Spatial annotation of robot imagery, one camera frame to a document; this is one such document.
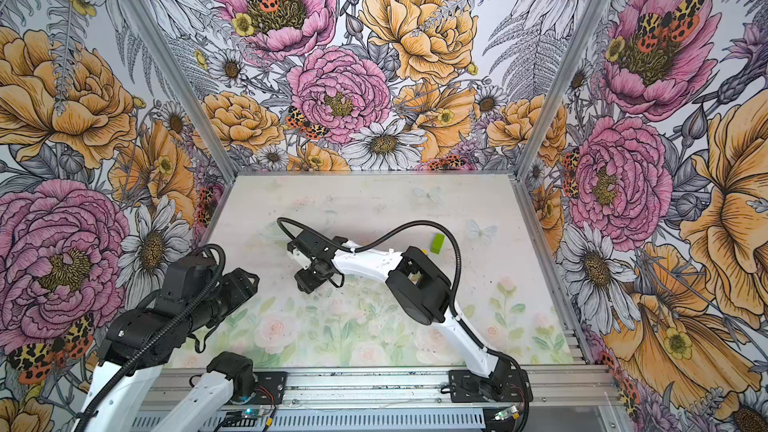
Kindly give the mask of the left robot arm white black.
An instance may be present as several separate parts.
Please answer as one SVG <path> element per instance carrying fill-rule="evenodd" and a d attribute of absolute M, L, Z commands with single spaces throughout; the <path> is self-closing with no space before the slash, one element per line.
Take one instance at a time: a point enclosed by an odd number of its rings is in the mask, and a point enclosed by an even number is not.
<path fill-rule="evenodd" d="M 256 295 L 256 274 L 241 268 L 226 272 L 225 265 L 221 246 L 202 246 L 171 263 L 160 289 L 112 321 L 76 415 L 76 431 L 129 430 L 172 353 Z"/>

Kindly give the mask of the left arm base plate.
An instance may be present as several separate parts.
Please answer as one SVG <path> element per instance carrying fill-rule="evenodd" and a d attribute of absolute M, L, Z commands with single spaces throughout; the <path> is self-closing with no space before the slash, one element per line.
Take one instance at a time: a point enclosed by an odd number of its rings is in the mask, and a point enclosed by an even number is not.
<path fill-rule="evenodd" d="M 283 403 L 286 392 L 286 372 L 241 372 L 233 379 L 234 405 L 269 405 Z"/>

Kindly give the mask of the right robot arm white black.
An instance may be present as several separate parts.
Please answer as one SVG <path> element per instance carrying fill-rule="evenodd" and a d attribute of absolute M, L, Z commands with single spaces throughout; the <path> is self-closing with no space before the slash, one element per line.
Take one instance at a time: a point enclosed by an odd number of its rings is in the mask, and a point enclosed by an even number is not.
<path fill-rule="evenodd" d="M 450 279 L 416 247 L 387 251 L 360 246 L 342 237 L 327 239 L 304 231 L 287 245 L 298 265 L 298 289 L 311 294 L 333 277 L 362 277 L 386 285 L 403 312 L 441 334 L 463 360 L 467 375 L 453 387 L 481 401 L 524 403 L 532 400 L 527 373 L 518 362 L 490 349 L 469 325 L 456 303 Z"/>

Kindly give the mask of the aluminium corner post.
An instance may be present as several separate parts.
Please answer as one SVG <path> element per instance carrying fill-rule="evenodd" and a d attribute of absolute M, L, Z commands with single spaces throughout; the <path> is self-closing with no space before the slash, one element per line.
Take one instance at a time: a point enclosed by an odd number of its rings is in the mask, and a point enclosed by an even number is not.
<path fill-rule="evenodd" d="M 533 160 L 538 156 L 539 150 L 546 138 L 546 133 L 557 115 L 557 110 L 562 103 L 563 95 L 575 73 L 581 54 L 586 50 L 589 40 L 594 34 L 597 24 L 603 12 L 610 5 L 611 0 L 588 0 L 586 8 L 576 23 L 571 41 L 566 53 L 560 62 L 553 83 L 546 94 L 541 108 L 538 122 L 532 129 L 532 134 L 527 140 L 522 156 L 515 170 L 515 178 L 522 181 L 531 169 Z"/>
<path fill-rule="evenodd" d="M 175 94 L 175 98 L 189 115 L 212 159 L 222 173 L 224 182 L 227 185 L 233 185 L 237 178 L 237 170 L 217 137 L 191 84 L 166 41 L 162 29 L 155 21 L 151 7 L 144 0 L 118 1 L 124 5 L 128 16 L 134 21 L 137 32 L 156 60 L 164 78 Z"/>

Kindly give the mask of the right aluminium corner post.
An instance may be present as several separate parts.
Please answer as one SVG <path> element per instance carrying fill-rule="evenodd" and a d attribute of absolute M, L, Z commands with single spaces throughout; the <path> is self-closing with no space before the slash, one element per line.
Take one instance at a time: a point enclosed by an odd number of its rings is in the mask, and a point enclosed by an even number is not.
<path fill-rule="evenodd" d="M 522 181 L 531 169 L 533 160 L 538 156 L 539 150 L 546 138 L 546 133 L 557 115 L 557 110 L 562 103 L 563 95 L 575 73 L 581 54 L 586 50 L 589 40 L 594 34 L 597 24 L 603 12 L 610 5 L 611 0 L 588 0 L 586 8 L 576 23 L 571 41 L 566 53 L 560 62 L 553 83 L 546 94 L 541 108 L 538 122 L 532 129 L 532 134 L 527 140 L 522 156 L 515 170 L 515 178 Z"/>

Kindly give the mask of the aluminium front rail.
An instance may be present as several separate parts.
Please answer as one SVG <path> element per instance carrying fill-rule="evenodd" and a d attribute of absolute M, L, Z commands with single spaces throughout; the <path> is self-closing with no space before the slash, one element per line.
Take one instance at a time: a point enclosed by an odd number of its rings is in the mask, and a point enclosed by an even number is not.
<path fill-rule="evenodd" d="M 448 367 L 288 368 L 283 403 L 234 405 L 233 382 L 202 369 L 164 369 L 127 431 L 631 431 L 603 366 L 526 371 L 534 399 L 453 403 Z"/>

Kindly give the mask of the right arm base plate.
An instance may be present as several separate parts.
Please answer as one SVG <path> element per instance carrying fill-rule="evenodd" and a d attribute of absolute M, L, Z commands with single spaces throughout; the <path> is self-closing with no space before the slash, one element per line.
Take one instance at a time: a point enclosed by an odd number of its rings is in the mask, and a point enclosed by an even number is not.
<path fill-rule="evenodd" d="M 469 370 L 450 370 L 448 384 L 441 388 L 453 403 L 523 403 L 534 399 L 528 374 L 512 370 L 491 378 L 478 376 Z"/>

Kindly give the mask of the green wood block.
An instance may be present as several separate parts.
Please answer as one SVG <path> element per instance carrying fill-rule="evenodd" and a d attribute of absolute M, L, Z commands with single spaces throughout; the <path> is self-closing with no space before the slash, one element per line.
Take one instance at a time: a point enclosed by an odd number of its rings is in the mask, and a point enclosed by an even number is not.
<path fill-rule="evenodd" d="M 430 252 L 439 255 L 443 249 L 446 237 L 443 233 L 436 233 L 430 243 Z"/>

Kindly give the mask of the left aluminium corner post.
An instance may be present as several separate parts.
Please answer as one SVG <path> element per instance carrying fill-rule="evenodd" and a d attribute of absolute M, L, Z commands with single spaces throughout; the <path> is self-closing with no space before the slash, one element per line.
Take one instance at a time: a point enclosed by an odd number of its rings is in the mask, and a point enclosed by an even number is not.
<path fill-rule="evenodd" d="M 134 21 L 137 32 L 156 60 L 164 78 L 175 94 L 175 98 L 189 115 L 212 159 L 222 173 L 224 182 L 227 185 L 233 185 L 237 178 L 237 170 L 217 137 L 191 84 L 166 41 L 162 29 L 155 21 L 151 7 L 144 0 L 118 1 L 124 5 L 128 16 Z"/>

